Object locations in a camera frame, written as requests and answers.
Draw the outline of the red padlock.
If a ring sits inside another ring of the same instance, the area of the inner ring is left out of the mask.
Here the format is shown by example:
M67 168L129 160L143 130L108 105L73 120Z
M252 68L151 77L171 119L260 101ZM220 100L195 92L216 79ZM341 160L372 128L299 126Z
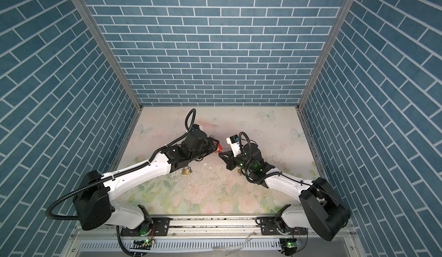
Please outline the red padlock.
M218 147L217 147L215 153L219 153L219 152L221 152L222 150L223 150L223 148L222 148L221 144L218 144Z

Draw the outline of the brass padlock with key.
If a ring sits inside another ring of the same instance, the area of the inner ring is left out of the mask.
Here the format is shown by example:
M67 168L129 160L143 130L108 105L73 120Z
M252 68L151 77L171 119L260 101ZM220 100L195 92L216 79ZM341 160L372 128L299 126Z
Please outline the brass padlock with key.
M192 173L192 169L189 166L183 168L183 170L182 170L183 175L190 175L191 173Z

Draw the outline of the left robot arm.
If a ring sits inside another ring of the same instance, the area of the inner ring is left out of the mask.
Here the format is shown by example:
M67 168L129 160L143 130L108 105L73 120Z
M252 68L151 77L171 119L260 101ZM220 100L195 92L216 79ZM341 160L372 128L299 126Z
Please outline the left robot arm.
M105 174L96 170L87 173L79 185L79 188L85 190L73 198L82 229L89 231L102 225L137 229L150 225L151 218L144 206L134 207L117 199L148 180L182 169L190 162L201 160L219 149L218 140L208 137L200 129L193 129L181 144L160 150L152 161L144 160Z

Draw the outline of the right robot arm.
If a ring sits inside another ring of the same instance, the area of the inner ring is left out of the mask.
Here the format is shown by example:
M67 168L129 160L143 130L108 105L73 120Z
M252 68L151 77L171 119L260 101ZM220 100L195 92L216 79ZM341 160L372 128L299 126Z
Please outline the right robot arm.
M282 192L300 202L302 216L290 204L276 213L275 222L281 232L296 227L311 228L330 242L351 218L351 211L327 180L311 181L283 173L262 158L255 143L245 146L235 143L231 150L218 155L227 169L241 169L249 183Z

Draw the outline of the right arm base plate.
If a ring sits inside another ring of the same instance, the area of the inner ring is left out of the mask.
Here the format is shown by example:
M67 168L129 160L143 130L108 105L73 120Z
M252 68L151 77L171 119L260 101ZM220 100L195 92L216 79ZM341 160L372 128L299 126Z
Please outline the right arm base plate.
M257 217L255 223L260 228L263 236L275 236L275 235L292 235L303 236L307 235L308 229L303 227L289 228L285 225L282 219L276 217Z

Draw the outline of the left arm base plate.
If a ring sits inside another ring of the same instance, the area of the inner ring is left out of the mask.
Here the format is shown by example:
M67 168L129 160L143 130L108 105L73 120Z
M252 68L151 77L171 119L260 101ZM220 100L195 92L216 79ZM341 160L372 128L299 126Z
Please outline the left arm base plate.
M166 236L169 231L170 218L168 217L153 217L143 221L138 227L130 229L123 227L120 235L123 237L133 236Z

